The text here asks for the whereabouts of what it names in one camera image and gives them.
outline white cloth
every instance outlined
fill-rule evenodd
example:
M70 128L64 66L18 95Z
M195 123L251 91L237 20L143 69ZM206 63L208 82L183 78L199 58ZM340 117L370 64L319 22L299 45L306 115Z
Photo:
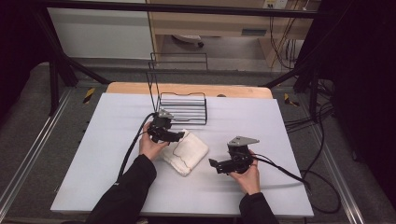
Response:
M184 136L161 152L161 157L181 175L188 175L209 151L209 147L197 136L183 129Z

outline folded cloth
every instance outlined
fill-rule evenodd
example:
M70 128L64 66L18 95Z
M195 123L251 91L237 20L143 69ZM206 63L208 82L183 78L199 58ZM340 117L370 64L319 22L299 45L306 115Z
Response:
M181 175L188 175L209 151L209 147L197 136L183 129L184 136L161 152L161 157Z

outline wall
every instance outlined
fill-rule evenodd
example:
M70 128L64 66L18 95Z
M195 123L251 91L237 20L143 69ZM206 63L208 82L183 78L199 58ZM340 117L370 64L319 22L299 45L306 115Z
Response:
M153 51L147 12L49 8L49 14L70 57L148 59Z

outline floor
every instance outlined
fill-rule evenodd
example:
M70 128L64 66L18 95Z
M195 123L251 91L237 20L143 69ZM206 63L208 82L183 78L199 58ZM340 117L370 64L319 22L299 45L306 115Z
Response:
M205 45L200 49L193 44L180 42L172 36L165 38L163 46L165 53L205 53L209 73L181 75L179 72L174 72L164 77L164 82L257 86L289 71L280 65L268 68L255 38L204 36L203 41ZM173 61L175 58L166 58L165 55L163 59ZM112 80L146 81L144 70L147 69L147 62L87 59L80 61L92 71ZM186 69L183 66L179 64L177 68ZM156 69L160 68L175 70L174 67L164 67L163 64L156 67ZM0 200L0 220L5 217L3 223L60 223L63 220L85 218L85 215L63 216L50 211L56 189L62 183L68 165L78 149L78 141L82 139L84 130L88 126L87 121L90 120L100 93L106 90L106 86L92 82L81 73L78 73L78 77L81 81L76 88L65 89L70 93L70 100L64 107L63 114L57 119L57 124L51 130L47 141L40 148L39 154L36 155L34 165L28 167L29 175L17 189L18 194L14 195L15 198L8 201L4 197L9 191L7 186L13 180L14 174L23 163L25 156L29 154L32 144L49 119L50 89L48 68L45 65L38 66L32 72L21 94L21 99L10 109L7 118L1 121L0 193L3 196ZM293 92L291 86L294 80L291 78L272 89L284 120L303 119L307 116L304 102L308 96L304 93ZM89 104L83 104L82 101L89 87L96 88L95 94ZM285 101L285 93L289 95L289 101ZM327 96L319 97L320 104L323 105L327 101ZM348 207L343 203L343 207L333 214L324 214L315 210L315 217L309 218L306 222L396 223L395 210L390 206L367 166L352 160L351 150L337 123L336 116L327 117L323 121L323 126L326 136L325 145L334 156L337 168L351 191L361 219L352 220L349 217L351 211L348 211ZM306 168L318 152L319 140L316 137L316 127L318 126L290 132L290 142L301 169ZM328 154L324 154L313 170L336 185L332 172L328 169L327 156ZM310 196L311 202L325 210L334 209L337 201L332 189L313 176L309 176L308 179L312 181L315 188Z

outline gray floor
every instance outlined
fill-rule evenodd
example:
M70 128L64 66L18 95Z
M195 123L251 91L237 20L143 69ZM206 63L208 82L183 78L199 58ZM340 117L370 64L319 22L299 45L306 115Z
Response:
M168 52L204 51L208 56L210 73L180 74L172 73L161 77L161 82L176 83L205 83L224 85L256 86L272 80L286 69L269 69L265 67L262 54L257 51L258 41L254 38L241 40L224 37L205 37L205 46L198 49L196 46L179 43L168 36L165 39L163 50ZM116 81L145 82L144 69L146 63L128 63L106 60L82 60L98 74ZM50 211L50 205L56 195L55 190L62 183L65 172L73 160L78 149L78 141L83 137L83 130L88 126L87 121L100 98L100 93L106 86L92 84L87 77L78 74L81 84L72 90L63 115L52 131L46 145L43 147L35 166L21 187L14 203L8 210L6 219L30 218L24 223L59 223L59 220L84 219L85 216L64 216ZM283 83L281 87L273 89L274 97L284 120L302 119L306 114L301 106L284 103L284 93L290 95L293 101L300 98L293 94L290 86L293 79ZM89 104L82 100L89 86L96 86L96 91ZM0 192L3 194L8 182L22 163L24 156L35 141L43 127L50 111L49 75L46 66L38 66L31 75L21 99L11 108L7 118L2 120L0 127ZM351 158L351 151L347 140L335 117L324 121L326 143L331 149L337 164L342 171L352 195L359 207L365 223L396 223L396 213L381 188L376 184L369 169L364 163L355 162ZM290 142L301 169L306 168L318 150L318 142L312 129L303 129L290 134ZM313 170L330 179L330 174L322 159L313 167ZM310 200L320 208L332 209L336 205L332 191L320 180L308 177L313 185L313 195ZM309 218L308 223L349 223L346 212L341 209L331 215L315 211L315 217Z

